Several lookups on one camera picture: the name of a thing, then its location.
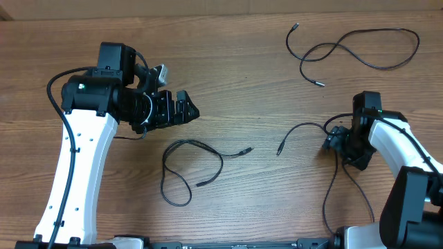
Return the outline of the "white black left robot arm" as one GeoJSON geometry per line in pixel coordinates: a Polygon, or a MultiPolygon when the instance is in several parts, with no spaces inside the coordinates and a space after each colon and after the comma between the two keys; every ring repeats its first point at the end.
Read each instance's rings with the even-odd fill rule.
{"type": "Polygon", "coordinates": [[[165,90],[167,68],[149,67],[122,43],[100,45],[98,63],[66,72],[55,110],[63,139],[50,197],[31,241],[17,248],[117,248],[97,240],[96,210],[102,173],[118,125],[127,122],[138,138],[199,117],[186,91],[165,90]]]}

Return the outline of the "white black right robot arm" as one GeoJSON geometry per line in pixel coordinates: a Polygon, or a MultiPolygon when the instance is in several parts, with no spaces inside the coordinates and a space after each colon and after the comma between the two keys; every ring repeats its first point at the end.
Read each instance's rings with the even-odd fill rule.
{"type": "Polygon", "coordinates": [[[334,150],[337,165],[361,171],[379,152],[395,183],[379,221],[338,229],[329,248],[441,248],[442,212],[427,212],[424,205],[442,207],[442,164],[414,137],[403,114],[382,108],[380,93],[358,93],[352,106],[352,126],[328,131],[324,149],[334,150]]]}

